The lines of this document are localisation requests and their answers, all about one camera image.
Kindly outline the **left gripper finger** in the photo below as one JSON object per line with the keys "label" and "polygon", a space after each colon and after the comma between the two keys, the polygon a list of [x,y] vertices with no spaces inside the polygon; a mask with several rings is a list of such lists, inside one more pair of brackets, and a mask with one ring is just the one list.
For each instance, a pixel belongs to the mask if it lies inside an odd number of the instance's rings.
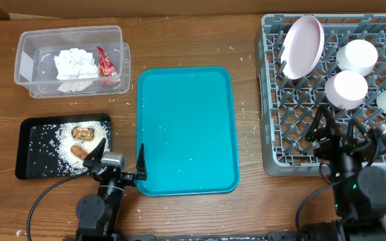
{"label": "left gripper finger", "polygon": [[136,180],[146,181],[147,180],[147,169],[145,164],[145,149],[144,144],[140,146],[139,154],[137,157],[136,164]]}
{"label": "left gripper finger", "polygon": [[103,154],[105,152],[105,145],[107,140],[102,138],[100,143],[94,148],[83,160],[84,165],[94,165],[101,161]]}

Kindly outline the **carrot piece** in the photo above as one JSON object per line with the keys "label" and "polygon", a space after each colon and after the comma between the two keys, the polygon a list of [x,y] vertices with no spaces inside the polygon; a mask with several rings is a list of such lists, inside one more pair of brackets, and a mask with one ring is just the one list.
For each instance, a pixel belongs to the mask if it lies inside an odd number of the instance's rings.
{"label": "carrot piece", "polygon": [[73,155],[75,155],[81,160],[84,160],[88,156],[88,153],[78,145],[71,146],[70,151]]}

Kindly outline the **walnut food scrap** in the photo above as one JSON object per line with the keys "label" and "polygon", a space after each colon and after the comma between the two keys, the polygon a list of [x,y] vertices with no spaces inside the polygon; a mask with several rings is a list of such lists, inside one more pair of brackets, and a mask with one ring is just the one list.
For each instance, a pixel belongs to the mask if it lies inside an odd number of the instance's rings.
{"label": "walnut food scrap", "polygon": [[71,135],[75,139],[83,141],[91,141],[94,139],[94,129],[89,127],[74,127],[71,130]]}

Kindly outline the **small white bowl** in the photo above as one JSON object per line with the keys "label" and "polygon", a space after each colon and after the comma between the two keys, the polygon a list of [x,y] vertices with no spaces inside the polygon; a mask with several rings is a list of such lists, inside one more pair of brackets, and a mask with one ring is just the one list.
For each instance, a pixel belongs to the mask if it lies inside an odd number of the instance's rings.
{"label": "small white bowl", "polygon": [[333,106],[351,110],[363,103],[368,92],[368,84],[359,73],[345,70],[326,81],[324,92]]}

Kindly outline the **white tissue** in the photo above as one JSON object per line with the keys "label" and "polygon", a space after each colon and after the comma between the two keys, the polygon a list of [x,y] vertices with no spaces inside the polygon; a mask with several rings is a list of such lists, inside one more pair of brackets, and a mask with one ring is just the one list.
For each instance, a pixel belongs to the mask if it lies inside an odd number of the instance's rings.
{"label": "white tissue", "polygon": [[79,92],[88,88],[93,81],[65,82],[58,87],[60,92]]}
{"label": "white tissue", "polygon": [[54,57],[58,80],[98,78],[98,67],[92,53],[78,48],[62,50]]}

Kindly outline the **large white plate with rice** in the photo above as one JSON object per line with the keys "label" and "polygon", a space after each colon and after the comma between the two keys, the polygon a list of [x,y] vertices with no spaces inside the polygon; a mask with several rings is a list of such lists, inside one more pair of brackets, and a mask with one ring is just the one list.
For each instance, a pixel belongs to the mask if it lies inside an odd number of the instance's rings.
{"label": "large white plate with rice", "polygon": [[281,61],[283,74],[291,80],[307,76],[317,65],[324,49],[324,29],[312,15],[299,18],[289,29]]}

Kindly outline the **red snack wrapper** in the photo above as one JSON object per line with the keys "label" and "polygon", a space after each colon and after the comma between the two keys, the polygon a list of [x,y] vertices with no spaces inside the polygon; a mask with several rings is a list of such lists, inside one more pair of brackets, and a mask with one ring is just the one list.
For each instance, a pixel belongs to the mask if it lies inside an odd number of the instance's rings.
{"label": "red snack wrapper", "polygon": [[[104,49],[101,47],[96,47],[99,52],[99,65],[98,65],[98,73],[99,76],[104,77],[113,77],[116,76],[119,72],[110,61],[109,57],[106,55]],[[102,80],[101,84],[103,86],[113,86],[117,84],[120,79],[112,79],[112,80]]]}

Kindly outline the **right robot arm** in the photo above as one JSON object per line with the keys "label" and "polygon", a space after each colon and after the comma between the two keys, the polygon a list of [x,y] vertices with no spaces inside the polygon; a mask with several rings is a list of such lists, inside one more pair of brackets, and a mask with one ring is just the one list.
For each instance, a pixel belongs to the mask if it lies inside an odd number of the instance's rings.
{"label": "right robot arm", "polygon": [[[386,240],[386,170],[373,166],[386,153],[386,122],[366,130],[351,118],[345,132],[325,105],[317,108],[305,139],[318,141],[314,156],[327,161],[327,185],[310,194],[296,212],[297,240]],[[306,204],[331,189],[338,219],[301,226]]]}

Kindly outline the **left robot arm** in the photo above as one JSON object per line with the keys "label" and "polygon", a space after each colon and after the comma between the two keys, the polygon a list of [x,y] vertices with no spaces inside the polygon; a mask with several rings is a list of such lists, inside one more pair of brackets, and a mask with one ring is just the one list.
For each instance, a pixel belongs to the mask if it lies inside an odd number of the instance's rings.
{"label": "left robot arm", "polygon": [[147,179],[144,145],[140,146],[135,173],[124,172],[124,156],[105,151],[106,140],[90,152],[73,145],[70,150],[83,161],[86,174],[99,183],[96,194],[89,194],[76,205],[76,240],[127,240],[116,228],[122,197],[127,186],[135,187]]}

